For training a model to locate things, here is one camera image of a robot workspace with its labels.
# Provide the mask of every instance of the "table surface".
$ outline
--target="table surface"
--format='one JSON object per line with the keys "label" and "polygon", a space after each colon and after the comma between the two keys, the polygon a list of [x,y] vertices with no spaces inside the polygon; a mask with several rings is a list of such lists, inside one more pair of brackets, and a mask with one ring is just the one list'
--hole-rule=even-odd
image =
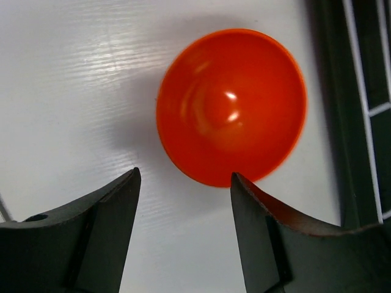
{"label": "table surface", "polygon": [[190,42],[262,31],[294,55],[309,111],[286,162],[258,182],[318,219],[339,203],[304,0],[31,0],[0,3],[0,194],[16,220],[141,169],[121,292],[245,292],[228,189],[203,186],[165,154],[159,82]]}

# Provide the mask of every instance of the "round orange object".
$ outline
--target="round orange object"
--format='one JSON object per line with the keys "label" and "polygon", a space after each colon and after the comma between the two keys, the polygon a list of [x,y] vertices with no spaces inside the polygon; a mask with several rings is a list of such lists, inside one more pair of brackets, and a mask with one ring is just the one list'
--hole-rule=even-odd
{"label": "round orange object", "polygon": [[255,181],[277,168],[298,141],[306,111],[291,54],[260,32],[227,29],[176,58],[160,87],[156,121],[183,173],[229,187],[232,172]]}

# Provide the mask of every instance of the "bowl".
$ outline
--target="bowl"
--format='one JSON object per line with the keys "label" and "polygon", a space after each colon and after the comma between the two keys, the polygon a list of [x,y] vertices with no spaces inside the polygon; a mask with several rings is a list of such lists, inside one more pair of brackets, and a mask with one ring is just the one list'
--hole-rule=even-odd
{"label": "bowl", "polygon": [[304,78],[275,39],[226,29],[189,45],[167,70],[156,122],[172,162],[190,178],[229,187],[256,181],[292,152],[307,112]]}

